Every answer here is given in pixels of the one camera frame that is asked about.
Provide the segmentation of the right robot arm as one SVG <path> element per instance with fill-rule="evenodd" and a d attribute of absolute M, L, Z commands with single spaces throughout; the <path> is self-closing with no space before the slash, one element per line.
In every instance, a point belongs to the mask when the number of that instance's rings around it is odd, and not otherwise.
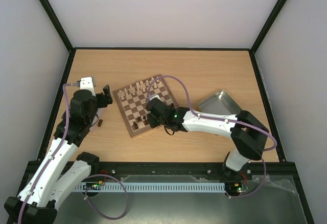
<path fill-rule="evenodd" d="M 158 96 L 149 100 L 146 110 L 151 128 L 162 126 L 172 133 L 206 132 L 230 138 L 236 148 L 227 154 L 222 166 L 222 173 L 229 179 L 239 175 L 249 161 L 262 159 L 268 129 L 248 111 L 242 110 L 238 115 L 206 114 L 166 105 Z"/>

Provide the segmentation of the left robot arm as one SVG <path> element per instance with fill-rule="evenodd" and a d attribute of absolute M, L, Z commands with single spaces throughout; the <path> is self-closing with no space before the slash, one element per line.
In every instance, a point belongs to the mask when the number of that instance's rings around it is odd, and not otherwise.
<path fill-rule="evenodd" d="M 94 86 L 81 81 L 54 133 L 50 149 L 37 171 L 16 197 L 8 197 L 4 208 L 15 223 L 53 223 L 59 208 L 75 187 L 99 168 L 99 157 L 81 153 L 63 173 L 71 156 L 90 132 L 98 111 L 112 103 L 110 88 L 96 94 Z"/>

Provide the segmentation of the wooden chess board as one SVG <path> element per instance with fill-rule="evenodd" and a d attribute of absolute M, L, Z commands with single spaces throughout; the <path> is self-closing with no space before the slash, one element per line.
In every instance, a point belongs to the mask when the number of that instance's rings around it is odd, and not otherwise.
<path fill-rule="evenodd" d="M 178 107 L 178 103 L 174 98 L 166 81 L 163 78 L 160 78 L 160 76 L 160 74 L 157 76 L 151 76 L 154 77 L 153 82 L 151 82 L 151 77 L 143 79 L 143 86 L 136 86 L 136 82 L 140 83 L 141 80 L 132 83 L 131 85 L 133 86 L 133 90 L 135 90 L 135 95 L 132 95 L 132 91 L 129 88 L 130 84 L 113 91 L 113 96 L 116 100 L 116 103 L 119 107 L 120 113 L 131 138 L 140 136 L 146 132 L 149 132 L 152 129 L 150 125 L 145 126 L 143 123 L 143 116 L 147 116 L 148 114 L 148 111 L 146 110 L 148 91 L 150 91 L 150 95 L 158 94 L 160 96 L 161 101 L 164 102 L 166 105 L 174 104 L 175 107 Z M 146 89 L 145 93 L 143 93 L 142 91 L 143 87 L 145 87 Z M 124 91 L 125 88 L 130 94 L 129 98 L 126 98 L 125 93 L 123 95 L 119 94 L 119 90 Z M 138 129 L 133 130 L 133 122 L 137 123 Z"/>

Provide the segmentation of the dark rook near corner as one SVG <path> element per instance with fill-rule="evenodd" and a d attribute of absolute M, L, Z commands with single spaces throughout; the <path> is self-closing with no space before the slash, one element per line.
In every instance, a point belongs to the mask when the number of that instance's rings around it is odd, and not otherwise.
<path fill-rule="evenodd" d="M 133 128 L 133 130 L 136 130 L 136 129 L 138 129 L 138 125 L 137 125 L 137 123 L 136 123 L 136 122 L 133 122 L 132 128 Z"/>

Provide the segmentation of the right metal tin tray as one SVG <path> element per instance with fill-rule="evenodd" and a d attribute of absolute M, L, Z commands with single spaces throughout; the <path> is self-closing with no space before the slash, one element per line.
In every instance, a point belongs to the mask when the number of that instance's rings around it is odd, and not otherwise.
<path fill-rule="evenodd" d="M 224 90 L 220 90 L 200 101 L 197 110 L 215 115 L 238 115 L 241 107 Z"/>

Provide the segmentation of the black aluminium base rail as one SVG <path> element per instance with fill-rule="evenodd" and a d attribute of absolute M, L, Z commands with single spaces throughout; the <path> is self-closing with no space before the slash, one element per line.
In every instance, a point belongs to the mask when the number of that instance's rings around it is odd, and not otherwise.
<path fill-rule="evenodd" d="M 24 184 L 33 176 L 39 161 L 29 161 L 22 178 Z M 223 173 L 223 163 L 123 163 L 123 162 L 100 162 L 97 171 L 109 173 L 109 175 L 126 177 L 128 175 L 191 175 L 195 178 L 204 177 L 208 180 L 235 181 L 243 180 L 243 175 L 247 180 L 254 175 L 263 175 L 263 163 L 249 163 L 244 166 L 241 173 Z M 267 162 L 266 173 L 269 176 L 292 176 L 294 180 L 299 179 L 295 163 L 291 162 Z"/>

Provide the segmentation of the black enclosure frame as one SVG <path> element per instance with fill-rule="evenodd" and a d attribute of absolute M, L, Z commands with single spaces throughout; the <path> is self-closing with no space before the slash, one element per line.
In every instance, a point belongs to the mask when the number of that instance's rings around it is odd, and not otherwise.
<path fill-rule="evenodd" d="M 295 163 L 286 161 L 285 153 L 283 150 L 283 145 L 280 140 L 277 126 L 275 123 L 275 119 L 274 119 L 274 116 L 272 113 L 271 104 L 269 103 L 268 95 L 264 88 L 264 83 L 263 83 L 262 75 L 259 70 L 258 62 L 255 58 L 255 53 L 259 49 L 261 43 L 265 39 L 267 33 L 271 29 L 273 23 L 275 22 L 276 18 L 278 17 L 280 11 L 284 7 L 287 0 L 277 0 L 271 13 L 269 14 L 269 17 L 267 18 L 264 26 L 262 27 L 258 37 L 256 38 L 253 46 L 250 49 L 249 48 L 192 48 L 192 47 L 184 47 L 184 48 L 183 47 L 182 48 L 169 48 L 169 47 L 166 47 L 166 48 L 165 47 L 73 47 L 67 34 L 64 31 L 62 24 L 60 23 L 59 18 L 57 17 L 53 7 L 51 6 L 50 1 L 49 0 L 39 0 L 39 2 L 41 3 L 41 5 L 44 8 L 46 14 L 48 15 L 50 21 L 52 22 L 54 28 L 56 29 L 59 37 L 61 38 L 62 42 L 64 43 L 66 49 L 69 52 L 69 56 L 67 58 L 66 65 L 65 65 L 65 68 L 63 71 L 63 75 L 60 80 L 60 84 L 59 84 L 60 86 L 67 81 L 68 75 L 71 71 L 71 67 L 73 64 L 76 50 L 79 50 L 79 49 L 81 49 L 81 50 L 142 50 L 142 51 L 143 50 L 144 51 L 150 51 L 150 50 L 154 50 L 154 51 L 159 51 L 159 50 L 163 50 L 163 51 L 247 51 L 249 53 L 249 56 L 251 59 L 251 64 L 252 64 L 252 67 L 254 70 L 254 74 L 255 74 L 258 88 L 259 88 L 259 91 L 261 94 L 261 98 L 262 98 L 262 102 L 263 102 L 266 116 L 268 119 L 268 123 L 269 123 L 270 129 L 272 131 L 272 135 L 275 136 L 275 138 L 277 139 L 277 155 L 278 155 L 279 162 L 278 163 L 268 163 L 268 165 L 267 165 L 268 169 L 276 170 L 275 173 L 278 173 L 280 175 L 282 175 L 282 173 L 283 173 L 282 170 L 286 170 L 287 167 L 291 167 L 290 169 L 295 170 L 295 173 L 297 174 L 297 178 L 294 177 L 295 187 L 299 192 L 299 198 L 300 198 L 301 206 L 302 206 L 306 221 L 308 223 L 314 223 L 314 220 L 313 220 L 313 217 L 312 217 L 312 214 L 310 211 L 310 207 L 307 202 L 305 192 L 303 190 Z M 54 127 L 54 115 L 57 114 L 57 112 L 59 110 L 59 99 L 61 99 L 63 96 L 63 91 L 60 86 L 58 88 L 56 98 L 54 101 L 54 105 L 53 105 L 53 108 L 52 108 L 52 111 L 51 111 L 51 114 L 49 117 L 49 121 L 46 126 L 44 137 L 43 137 L 42 143 L 40 145 L 40 150 L 38 153 L 37 160 L 31 161 L 31 163 L 35 163 L 35 164 L 38 163 L 39 156 L 42 156 L 43 150 L 45 150 L 44 149 L 45 146 L 48 145 L 48 142 L 46 142 L 46 139 L 50 138 L 50 128 Z"/>

